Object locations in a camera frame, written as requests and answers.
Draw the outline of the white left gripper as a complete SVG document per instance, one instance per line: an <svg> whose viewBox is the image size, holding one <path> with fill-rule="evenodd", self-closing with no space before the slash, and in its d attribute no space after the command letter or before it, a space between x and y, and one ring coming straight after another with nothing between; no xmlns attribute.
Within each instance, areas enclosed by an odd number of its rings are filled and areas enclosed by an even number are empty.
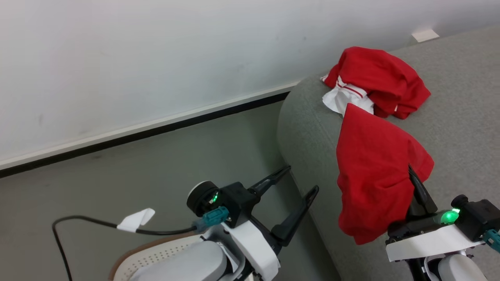
<svg viewBox="0 0 500 281"><path fill-rule="evenodd" d="M258 181L248 190L257 197L262 197L270 187L275 186L290 170L291 166L286 165ZM302 198L298 208L292 211L281 224L277 224L272 228L271 234L277 245L280 247L289 245L319 190L318 185L312 187ZM230 228L225 222L221 223L221 226L225 231L229 232L238 250L249 261L256 273L261 276L261 279L263 281L272 281L279 272L280 262L261 230L252 221L246 221L235 228Z"/></svg>

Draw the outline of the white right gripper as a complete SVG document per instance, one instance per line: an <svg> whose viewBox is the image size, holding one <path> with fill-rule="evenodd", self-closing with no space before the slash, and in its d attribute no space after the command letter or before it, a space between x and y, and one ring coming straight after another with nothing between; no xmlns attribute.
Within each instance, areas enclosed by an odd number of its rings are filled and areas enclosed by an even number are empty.
<svg viewBox="0 0 500 281"><path fill-rule="evenodd" d="M414 193L406 218L417 220L389 226L386 254L390 262L448 254L484 244L482 240L470 240L455 225L459 210L437 212L436 204L410 164L408 171Z"/></svg>

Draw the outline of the red and white garment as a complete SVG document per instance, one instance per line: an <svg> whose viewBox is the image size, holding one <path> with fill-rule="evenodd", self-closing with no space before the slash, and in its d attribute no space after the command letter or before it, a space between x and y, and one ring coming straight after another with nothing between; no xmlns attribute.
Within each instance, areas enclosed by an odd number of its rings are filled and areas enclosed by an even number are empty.
<svg viewBox="0 0 500 281"><path fill-rule="evenodd" d="M425 148L387 120L408 118L431 92L402 59L359 46L345 49L322 81L330 88L323 104L343 118L336 144L339 227L367 244L405 219L414 196L409 170L422 181L432 172Z"/></svg>

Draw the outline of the grey fabric sofa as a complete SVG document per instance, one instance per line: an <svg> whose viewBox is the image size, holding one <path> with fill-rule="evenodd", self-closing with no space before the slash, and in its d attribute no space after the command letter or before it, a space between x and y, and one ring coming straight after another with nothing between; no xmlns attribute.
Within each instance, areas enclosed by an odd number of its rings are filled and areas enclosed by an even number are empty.
<svg viewBox="0 0 500 281"><path fill-rule="evenodd" d="M500 208L500 25L443 37L392 53L423 79L431 96L407 119L388 121L412 135L435 166L425 187L439 209L459 194ZM301 194L318 185L310 214L340 281L413 281L406 263L390 263L382 236L356 245L338 224L341 191L336 144L339 114L322 102L318 75L284 100L277 142Z"/></svg>

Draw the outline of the white laundry basket brown rim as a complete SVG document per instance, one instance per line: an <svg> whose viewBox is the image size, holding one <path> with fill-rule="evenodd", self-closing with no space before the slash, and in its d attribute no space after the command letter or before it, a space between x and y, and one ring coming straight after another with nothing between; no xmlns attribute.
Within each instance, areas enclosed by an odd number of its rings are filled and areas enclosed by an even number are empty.
<svg viewBox="0 0 500 281"><path fill-rule="evenodd" d="M197 242L200 234L172 235L143 244L127 251L111 267L108 281L129 281L141 268L160 263L177 256L189 245Z"/></svg>

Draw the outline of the white and black baseboard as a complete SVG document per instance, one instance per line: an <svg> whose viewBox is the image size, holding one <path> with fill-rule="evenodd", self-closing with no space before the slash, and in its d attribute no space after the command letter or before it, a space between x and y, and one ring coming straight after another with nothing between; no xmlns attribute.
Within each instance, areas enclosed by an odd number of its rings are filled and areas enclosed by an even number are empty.
<svg viewBox="0 0 500 281"><path fill-rule="evenodd" d="M283 101L298 81L0 161L0 178Z"/></svg>

